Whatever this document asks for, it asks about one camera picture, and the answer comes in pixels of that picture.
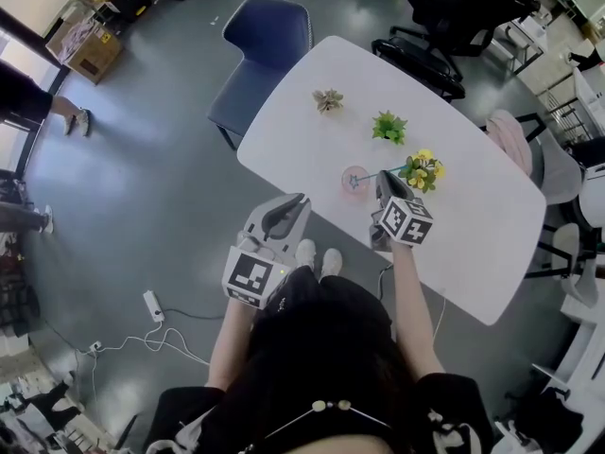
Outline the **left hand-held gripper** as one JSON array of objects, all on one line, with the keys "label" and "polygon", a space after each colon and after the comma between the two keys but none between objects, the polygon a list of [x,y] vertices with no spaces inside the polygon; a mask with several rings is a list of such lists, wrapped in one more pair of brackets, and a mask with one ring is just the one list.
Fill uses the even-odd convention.
[{"label": "left hand-held gripper", "polygon": [[[281,287],[292,268],[312,211],[304,193],[278,196],[258,205],[250,214],[238,243],[229,251],[221,285],[224,293],[262,310]],[[261,243],[272,243],[272,249]]]}]

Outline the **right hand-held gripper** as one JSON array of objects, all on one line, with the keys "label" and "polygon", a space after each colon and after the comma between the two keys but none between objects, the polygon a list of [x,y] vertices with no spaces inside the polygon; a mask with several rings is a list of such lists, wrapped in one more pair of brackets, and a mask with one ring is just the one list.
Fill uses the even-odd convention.
[{"label": "right hand-held gripper", "polygon": [[422,203],[413,201],[413,191],[392,172],[381,170],[375,177],[379,211],[372,214],[371,248],[391,252],[391,243],[421,245],[432,228],[433,218]]}]

